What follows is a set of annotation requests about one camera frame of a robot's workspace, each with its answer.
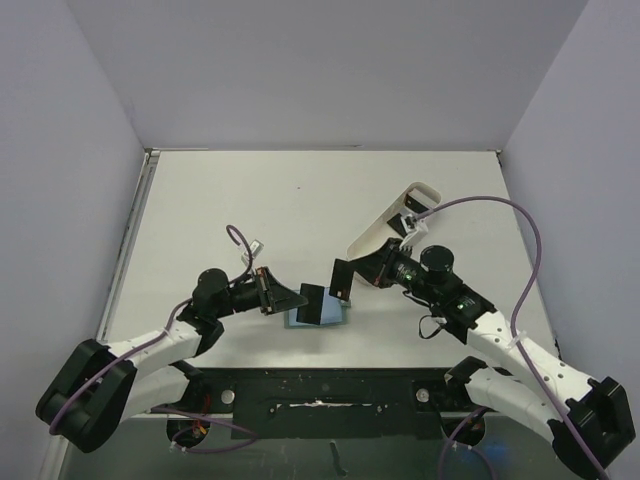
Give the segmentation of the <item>black VIP credit card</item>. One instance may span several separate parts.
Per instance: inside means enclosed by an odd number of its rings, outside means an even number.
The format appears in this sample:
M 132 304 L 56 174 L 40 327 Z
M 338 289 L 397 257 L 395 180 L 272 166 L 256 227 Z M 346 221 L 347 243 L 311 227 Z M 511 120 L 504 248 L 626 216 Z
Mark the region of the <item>black VIP credit card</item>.
M 343 302 L 348 302 L 351 296 L 354 270 L 349 261 L 336 259 L 329 285 L 329 295 Z

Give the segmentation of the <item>green card holder wallet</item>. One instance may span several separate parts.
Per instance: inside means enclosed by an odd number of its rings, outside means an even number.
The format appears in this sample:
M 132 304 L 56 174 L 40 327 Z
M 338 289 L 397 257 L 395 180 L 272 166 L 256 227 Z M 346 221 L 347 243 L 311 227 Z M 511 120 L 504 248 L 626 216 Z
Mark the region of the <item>green card holder wallet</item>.
M 328 287 L 303 283 L 298 293 L 307 300 L 307 304 L 285 313 L 286 329 L 325 328 L 347 322 L 347 309 L 351 303 L 331 296 Z

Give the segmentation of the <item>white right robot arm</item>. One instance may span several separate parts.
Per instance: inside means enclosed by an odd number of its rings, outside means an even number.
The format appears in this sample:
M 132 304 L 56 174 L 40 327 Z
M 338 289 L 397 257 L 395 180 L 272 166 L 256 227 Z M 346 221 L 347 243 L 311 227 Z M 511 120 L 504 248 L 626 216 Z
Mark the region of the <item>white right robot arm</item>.
M 448 402 L 459 409 L 473 403 L 498 411 L 545 438 L 556 456 L 583 479 L 601 479 L 636 437 L 628 396 L 611 377 L 601 381 L 545 350 L 453 271 L 446 247 L 426 247 L 418 260 L 397 238 L 351 261 L 368 284 L 398 285 L 440 319 L 461 343 L 496 362 L 507 377 L 491 375 L 470 359 L 468 374 L 452 374 L 445 384 Z

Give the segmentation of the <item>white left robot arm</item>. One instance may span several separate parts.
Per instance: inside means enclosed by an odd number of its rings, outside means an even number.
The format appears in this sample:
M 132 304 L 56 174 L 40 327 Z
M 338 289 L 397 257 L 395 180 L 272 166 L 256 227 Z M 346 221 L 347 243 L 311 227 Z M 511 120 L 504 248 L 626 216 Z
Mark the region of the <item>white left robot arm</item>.
M 164 327 L 112 344 L 95 339 L 78 344 L 42 394 L 35 414 L 50 434 L 92 452 L 132 416 L 166 404 L 183 411 L 200 405 L 204 387 L 192 378 L 187 362 L 220 339 L 223 318 L 253 309 L 269 316 L 308 303 L 266 267 L 236 282 L 221 269 L 206 270 Z

